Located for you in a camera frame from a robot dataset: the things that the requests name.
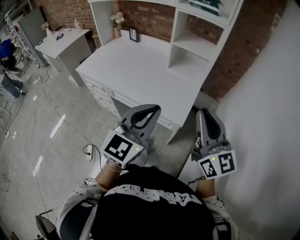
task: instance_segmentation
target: extension cord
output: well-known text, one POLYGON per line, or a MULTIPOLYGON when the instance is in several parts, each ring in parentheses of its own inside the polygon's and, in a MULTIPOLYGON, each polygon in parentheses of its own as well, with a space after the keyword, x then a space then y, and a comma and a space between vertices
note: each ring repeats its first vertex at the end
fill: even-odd
POLYGON ((91 161, 93 158, 93 147, 93 145, 88 146, 87 157, 89 161, 91 161))
POLYGON ((41 77, 38 77, 34 82, 33 82, 33 86, 38 87, 40 85, 39 80, 41 79, 41 77))

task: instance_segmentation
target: picture frame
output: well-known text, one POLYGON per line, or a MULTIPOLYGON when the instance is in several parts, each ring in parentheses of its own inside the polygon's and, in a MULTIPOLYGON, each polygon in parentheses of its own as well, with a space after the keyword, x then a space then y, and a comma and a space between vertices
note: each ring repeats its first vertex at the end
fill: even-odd
POLYGON ((139 42, 139 32, 136 28, 129 27, 129 38, 136 43, 139 42))
POLYGON ((63 34, 63 33, 62 33, 62 34, 60 34, 60 35, 58 35, 58 36, 57 36, 57 38, 56 38, 56 41, 57 41, 57 40, 60 40, 60 39, 61 39, 63 36, 64 36, 64 34, 63 34))

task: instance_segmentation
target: potted plant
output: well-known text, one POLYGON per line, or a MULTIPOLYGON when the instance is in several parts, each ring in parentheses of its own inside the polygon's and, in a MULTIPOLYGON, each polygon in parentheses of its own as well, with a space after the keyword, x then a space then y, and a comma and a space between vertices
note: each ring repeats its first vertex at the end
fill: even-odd
POLYGON ((46 32, 47 32, 47 36, 48 37, 50 37, 50 36, 52 36, 52 31, 49 29, 49 26, 50 26, 50 24, 48 23, 48 22, 45 22, 43 25, 42 25, 42 29, 43 30, 46 30, 46 32))
POLYGON ((120 37, 119 27, 122 25, 123 22, 125 22, 123 13, 118 12, 117 14, 112 15, 111 21, 112 21, 112 26, 113 26, 114 38, 119 38, 120 37))

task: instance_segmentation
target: person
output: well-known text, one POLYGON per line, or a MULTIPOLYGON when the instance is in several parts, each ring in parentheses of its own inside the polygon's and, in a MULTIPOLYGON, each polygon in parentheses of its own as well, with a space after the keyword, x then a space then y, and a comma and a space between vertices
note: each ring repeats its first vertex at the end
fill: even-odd
POLYGON ((0 60, 1 64, 6 68, 11 68, 15 66, 15 57, 13 56, 14 45, 11 43, 11 40, 14 38, 4 40, 3 42, 0 39, 0 60))
POLYGON ((18 100, 21 95, 21 89, 23 88, 23 82, 19 80, 11 79, 6 73, 0 75, 0 84, 3 88, 15 97, 15 101, 18 100))
MULTIPOLYGON (((8 69, 14 67, 16 62, 15 57, 13 56, 13 49, 15 46, 11 43, 12 39, 14 39, 14 37, 4 40, 3 42, 0 39, 0 63, 8 69)), ((23 82, 13 80, 4 73, 0 75, 0 84, 15 97, 15 101, 18 100, 20 90, 23 87, 23 82)))
POLYGON ((62 240, 175 237, 236 240, 235 223, 215 194, 214 180, 196 191, 155 167, 130 164, 123 171, 108 161, 62 205, 57 232, 62 240))

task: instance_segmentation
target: power strip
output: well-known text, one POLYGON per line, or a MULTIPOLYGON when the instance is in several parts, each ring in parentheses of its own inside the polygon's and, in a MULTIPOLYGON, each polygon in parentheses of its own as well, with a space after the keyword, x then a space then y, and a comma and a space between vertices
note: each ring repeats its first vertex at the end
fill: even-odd
POLYGON ((88 146, 87 156, 89 161, 93 159, 93 148, 94 148, 93 145, 88 146))

